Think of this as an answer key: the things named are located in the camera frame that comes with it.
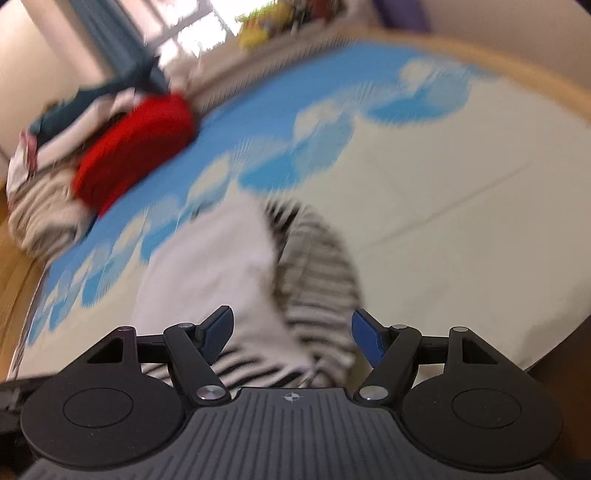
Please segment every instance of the metal screw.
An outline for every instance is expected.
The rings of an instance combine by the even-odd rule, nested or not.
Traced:
[[[388,390],[379,385],[368,385],[359,390],[359,395],[365,400],[383,400],[388,396]]]
[[[197,390],[197,396],[201,400],[219,400],[226,394],[219,385],[205,385]]]

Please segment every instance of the bedsheet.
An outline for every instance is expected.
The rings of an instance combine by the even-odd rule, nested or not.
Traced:
[[[357,43],[301,64],[211,113],[51,266],[20,375],[127,324],[151,253],[241,189],[318,208],[385,325],[466,325],[528,367],[591,313],[589,147],[582,119],[445,57]]]

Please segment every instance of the blue curtain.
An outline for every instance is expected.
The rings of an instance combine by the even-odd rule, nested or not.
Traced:
[[[70,0],[70,4],[116,75],[126,75],[152,57],[118,1]],[[168,91],[168,82],[158,67],[154,67],[150,82],[155,89]]]

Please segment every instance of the red garment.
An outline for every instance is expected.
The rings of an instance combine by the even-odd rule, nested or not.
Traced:
[[[184,149],[195,131],[182,96],[147,98],[86,152],[72,182],[74,193],[103,215],[131,187]]]

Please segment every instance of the clothing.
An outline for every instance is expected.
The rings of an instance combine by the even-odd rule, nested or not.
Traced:
[[[351,317],[361,306],[352,261],[310,206],[272,199],[265,208],[278,245],[275,296],[290,333],[316,362],[315,385],[345,384],[355,361]]]
[[[56,174],[62,170],[76,171],[80,165],[80,155],[68,155],[63,160],[55,163],[53,166],[45,168],[39,172],[36,172],[29,180],[27,180],[16,193],[12,194],[8,201],[8,209],[12,212],[19,202],[26,197],[27,193],[37,185],[43,178],[48,174]]]
[[[182,96],[148,97],[84,155],[72,184],[76,196],[103,215],[131,187],[183,150],[195,130]]]
[[[30,160],[31,148],[27,142],[31,134],[23,135],[19,142],[22,147],[17,147],[8,166],[8,200],[14,201],[25,183],[51,170],[58,162],[69,160],[70,155],[76,155],[89,143],[96,141],[96,134],[104,134],[106,129],[121,120],[122,114],[136,108],[143,98],[135,89],[127,89],[116,96],[103,95],[97,98],[68,128],[38,149],[34,162]]]
[[[154,87],[150,84],[150,74],[157,61],[158,59],[148,59],[128,74],[111,82],[93,89],[80,89],[72,100],[63,102],[41,115],[28,128],[29,132],[37,137],[38,148],[68,128],[97,98],[116,95],[128,88],[136,88],[142,92],[153,92]]]
[[[221,305],[234,332],[213,370],[236,391],[286,386],[313,366],[289,334],[273,298],[277,252],[260,202],[239,192],[200,213],[152,254],[131,325],[153,335],[181,322],[201,323]]]
[[[11,212],[10,236],[29,256],[52,262],[90,228],[92,211],[71,197],[73,177],[73,170],[46,175]]]

